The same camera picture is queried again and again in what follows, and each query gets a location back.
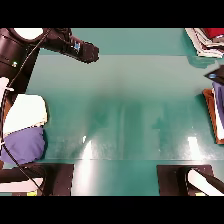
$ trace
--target purple cloth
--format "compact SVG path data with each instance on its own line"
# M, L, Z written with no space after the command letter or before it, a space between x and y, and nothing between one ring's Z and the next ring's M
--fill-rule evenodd
M219 117L222 122L222 126L224 127L224 86L216 82L213 82L212 85L215 90L216 105Z
M40 159L44 152L43 128L26 128L4 138L5 145L19 164ZM0 160L15 164L2 147Z

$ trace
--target cable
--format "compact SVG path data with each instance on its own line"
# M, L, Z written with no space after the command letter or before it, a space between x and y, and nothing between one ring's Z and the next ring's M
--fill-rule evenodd
M33 54L33 52L40 46L40 44L45 40L45 38L48 36L48 34L50 33L52 28L49 28L46 32L46 34L44 34L44 36L41 38L41 40L39 41L39 43L33 48L33 50L29 53L29 55L25 58L23 64L21 65L18 73L15 75L15 77L12 79L12 81L9 83L9 85L7 86L8 88L12 87L13 83L15 82L16 78L19 76L19 74L21 73L25 63L27 62L27 60L30 58L30 56ZM4 95L2 97L2 102L1 102L1 121L0 121L0 138L1 138L1 144L4 147L5 151L7 152L7 154L9 155L9 157L13 160L13 162L18 166L18 168L20 169L20 171L28 178L30 179L35 186L41 191L42 195L44 196L44 193L42 191L42 189L37 185L37 183L33 180L33 178L29 177L25 171L23 170L23 168L19 165L19 163L16 161L16 159L12 156L12 154L9 152L9 150L7 149L5 143L4 143L4 138L3 138L3 118L4 118L4 109L5 109L5 103L6 103L6 97L8 94L8 90L5 90Z

